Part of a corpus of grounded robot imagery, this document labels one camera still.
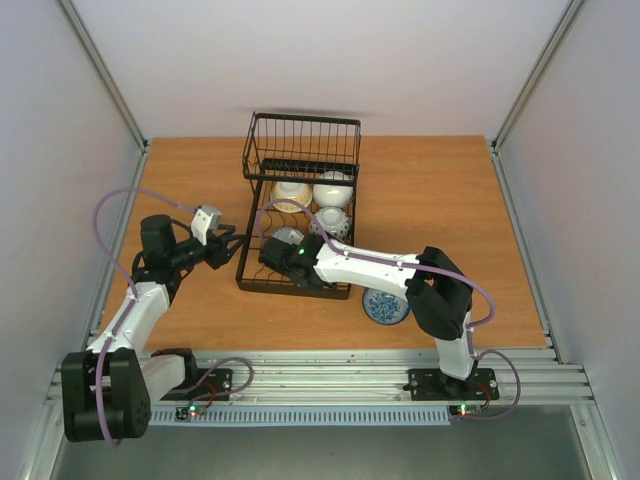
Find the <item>red geometric patterned bowl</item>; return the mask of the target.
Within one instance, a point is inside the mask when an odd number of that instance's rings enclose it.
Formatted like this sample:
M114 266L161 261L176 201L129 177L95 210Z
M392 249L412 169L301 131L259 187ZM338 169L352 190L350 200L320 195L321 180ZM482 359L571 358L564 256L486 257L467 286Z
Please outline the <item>red geometric patterned bowl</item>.
M289 245L299 245L304 239L304 235L297 229L292 227L281 227L274 230L271 238L275 238Z

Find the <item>blue yellow patterned bowl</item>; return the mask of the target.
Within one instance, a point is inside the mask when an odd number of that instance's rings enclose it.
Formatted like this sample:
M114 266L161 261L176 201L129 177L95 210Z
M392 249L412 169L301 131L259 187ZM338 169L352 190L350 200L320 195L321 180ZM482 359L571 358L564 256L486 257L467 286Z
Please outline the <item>blue yellow patterned bowl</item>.
M273 202L273 207L280 212L297 213L301 208L288 203L288 200L307 208L313 200L312 188L306 183L276 182L270 192L270 200Z

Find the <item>white bowl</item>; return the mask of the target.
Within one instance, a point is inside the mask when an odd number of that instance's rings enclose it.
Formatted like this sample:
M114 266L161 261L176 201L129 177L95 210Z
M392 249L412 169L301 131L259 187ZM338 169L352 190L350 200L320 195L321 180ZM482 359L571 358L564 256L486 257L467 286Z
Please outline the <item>white bowl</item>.
M313 199L320 207L346 207L354 196L354 187L337 185L335 181L351 180L351 177L339 171L327 171L321 179L332 180L331 184L315 183L313 185Z

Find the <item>blue floral patterned bowl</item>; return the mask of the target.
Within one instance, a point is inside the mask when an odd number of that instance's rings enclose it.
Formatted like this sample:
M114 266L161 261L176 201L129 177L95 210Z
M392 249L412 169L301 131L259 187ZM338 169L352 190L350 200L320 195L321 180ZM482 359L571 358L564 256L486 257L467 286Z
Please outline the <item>blue floral patterned bowl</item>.
M366 288L362 295L365 314L375 323L392 326L403 322L409 315L406 300L382 290Z

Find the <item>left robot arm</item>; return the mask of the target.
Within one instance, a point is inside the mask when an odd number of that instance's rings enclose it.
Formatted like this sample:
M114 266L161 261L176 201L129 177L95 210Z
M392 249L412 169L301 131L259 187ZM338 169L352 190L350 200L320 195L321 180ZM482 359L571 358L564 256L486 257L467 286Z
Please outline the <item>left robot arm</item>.
M189 348L154 352L139 359L155 324L172 305L182 281L204 263L212 269L226 265L245 242L232 225L207 220L197 212L185 226L188 236L177 240L179 221L152 215L140 223L141 249L131 266L132 284L112 321L80 352L61 364L64 433L79 443L105 440L118 445L139 438L147 430L151 407L163 399L186 399L190 415L200 399L213 401L211 373L198 367Z

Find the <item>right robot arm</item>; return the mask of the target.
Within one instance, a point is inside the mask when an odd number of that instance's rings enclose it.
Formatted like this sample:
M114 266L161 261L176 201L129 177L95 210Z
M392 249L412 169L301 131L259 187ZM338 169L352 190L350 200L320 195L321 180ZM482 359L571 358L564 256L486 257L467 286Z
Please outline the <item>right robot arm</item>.
M434 385L450 399L475 387L475 361L466 331L473 288L441 250L427 247L421 254L389 254L319 234L307 234L298 244L272 235L260 249L259 262L299 287L348 283L405 300L418 327L436 341L439 371Z

